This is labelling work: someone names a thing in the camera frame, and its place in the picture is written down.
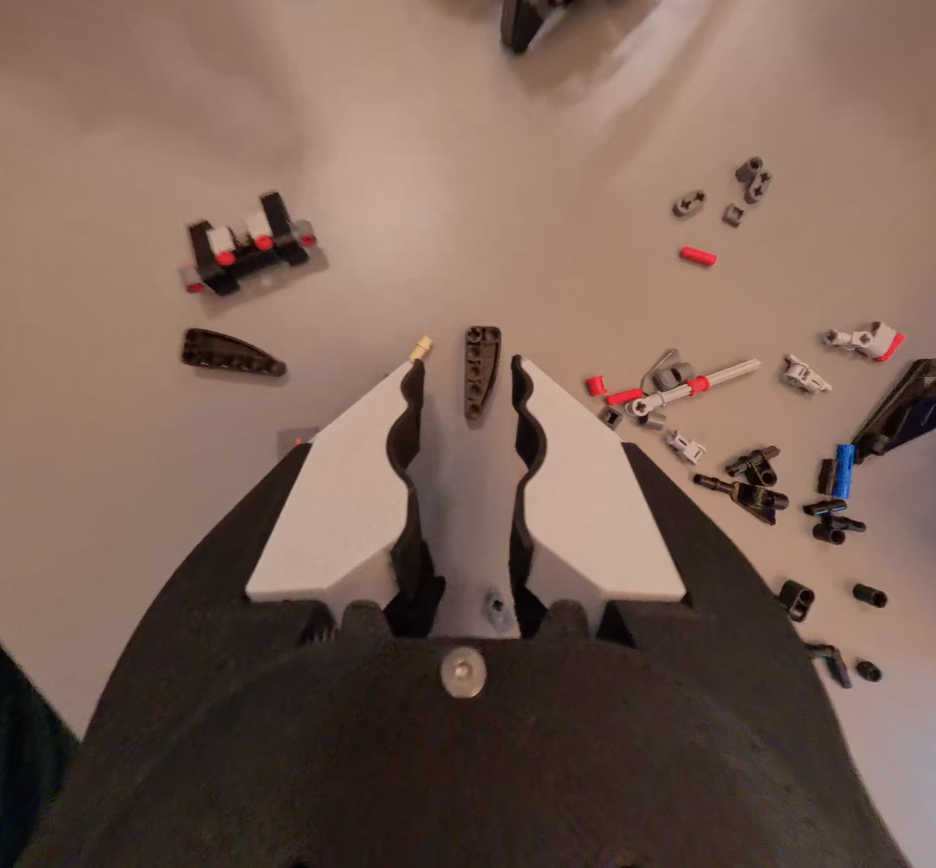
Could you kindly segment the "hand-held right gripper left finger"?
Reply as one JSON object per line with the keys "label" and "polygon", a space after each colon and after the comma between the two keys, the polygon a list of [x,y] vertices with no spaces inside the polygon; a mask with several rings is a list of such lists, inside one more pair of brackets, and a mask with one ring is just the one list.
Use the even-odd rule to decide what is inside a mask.
{"label": "hand-held right gripper left finger", "polygon": [[408,470],[420,449],[425,362],[406,359],[309,444],[245,586],[251,603],[316,602],[334,622],[372,602],[424,638],[446,589]]}

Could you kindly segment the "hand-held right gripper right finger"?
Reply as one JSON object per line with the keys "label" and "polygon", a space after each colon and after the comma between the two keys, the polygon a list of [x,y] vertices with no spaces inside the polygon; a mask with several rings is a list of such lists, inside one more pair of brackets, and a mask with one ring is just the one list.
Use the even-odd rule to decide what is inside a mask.
{"label": "hand-held right gripper right finger", "polygon": [[509,582],[522,638],[571,601],[595,634],[615,601],[679,604],[687,588],[613,429],[531,359],[510,363],[523,466],[513,506]]}

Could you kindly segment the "scattered black lego connectors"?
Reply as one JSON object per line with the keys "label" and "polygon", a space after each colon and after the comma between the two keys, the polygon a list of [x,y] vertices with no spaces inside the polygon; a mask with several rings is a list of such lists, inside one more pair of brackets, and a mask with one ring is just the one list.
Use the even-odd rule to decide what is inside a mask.
{"label": "scattered black lego connectors", "polygon": [[[779,449],[773,446],[754,450],[724,466],[727,479],[697,473],[692,476],[692,481],[698,487],[729,497],[760,523],[774,526],[777,515],[790,506],[789,497],[776,488],[778,476],[773,461],[779,453]],[[843,497],[825,497],[803,507],[804,513],[815,519],[813,537],[835,546],[843,545],[849,534],[862,534],[867,530],[865,523],[846,516],[846,510],[847,500]],[[776,599],[788,619],[798,624],[808,617],[815,602],[815,593],[808,586],[787,580]],[[830,677],[841,688],[852,687],[848,664],[839,648],[816,641],[806,641],[804,647],[812,661],[825,664]]]}

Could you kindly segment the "dark grey lego connector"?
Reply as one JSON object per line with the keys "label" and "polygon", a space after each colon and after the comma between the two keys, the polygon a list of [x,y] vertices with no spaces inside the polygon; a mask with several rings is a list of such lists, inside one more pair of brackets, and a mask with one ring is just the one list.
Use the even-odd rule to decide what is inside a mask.
{"label": "dark grey lego connector", "polygon": [[694,366],[682,358],[678,348],[670,348],[657,359],[642,381],[643,394],[665,393],[696,377]]}

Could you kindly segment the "light grey lego axle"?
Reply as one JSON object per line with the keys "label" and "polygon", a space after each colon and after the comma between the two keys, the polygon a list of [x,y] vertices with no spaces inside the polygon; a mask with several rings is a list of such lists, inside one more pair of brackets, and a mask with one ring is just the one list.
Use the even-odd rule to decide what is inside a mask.
{"label": "light grey lego axle", "polygon": [[698,375],[670,390],[645,394],[637,399],[628,401],[624,406],[624,414],[627,417],[635,419],[648,417],[650,413],[674,404],[682,399],[707,393],[715,387],[753,374],[760,369],[761,365],[762,362],[760,359],[748,359],[708,375]]}

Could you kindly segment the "black lego wedge piece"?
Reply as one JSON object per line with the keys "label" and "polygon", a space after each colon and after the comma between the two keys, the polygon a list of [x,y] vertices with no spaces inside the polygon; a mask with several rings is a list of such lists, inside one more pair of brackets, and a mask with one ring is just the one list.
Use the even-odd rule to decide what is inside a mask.
{"label": "black lego wedge piece", "polygon": [[464,333],[463,414],[479,421],[496,383],[502,333],[495,326],[473,326]]}

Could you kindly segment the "black curved lego beam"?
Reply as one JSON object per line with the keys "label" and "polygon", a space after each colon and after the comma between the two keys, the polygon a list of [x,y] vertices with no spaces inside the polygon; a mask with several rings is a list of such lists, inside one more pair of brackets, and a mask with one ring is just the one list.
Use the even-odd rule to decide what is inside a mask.
{"label": "black curved lego beam", "polygon": [[268,351],[230,335],[189,328],[182,337],[182,364],[204,370],[281,378],[287,365]]}

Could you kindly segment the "black lego subassembly red pins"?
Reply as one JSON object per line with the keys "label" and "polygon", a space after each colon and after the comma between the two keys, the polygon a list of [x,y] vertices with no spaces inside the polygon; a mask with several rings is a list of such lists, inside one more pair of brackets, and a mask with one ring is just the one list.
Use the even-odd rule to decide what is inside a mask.
{"label": "black lego subassembly red pins", "polygon": [[295,218],[279,191],[259,196],[259,211],[242,230],[200,220],[186,229],[192,259],[180,269],[181,285],[191,295],[226,298],[241,282],[279,266],[311,261],[318,236],[311,221]]}

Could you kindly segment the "light grey red lego connector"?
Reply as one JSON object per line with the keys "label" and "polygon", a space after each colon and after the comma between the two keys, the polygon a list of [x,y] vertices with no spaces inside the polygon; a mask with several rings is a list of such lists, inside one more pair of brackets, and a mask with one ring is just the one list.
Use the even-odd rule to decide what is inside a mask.
{"label": "light grey red lego connector", "polygon": [[905,341],[905,334],[883,321],[850,332],[829,329],[821,336],[826,347],[856,352],[876,363],[888,362]]}

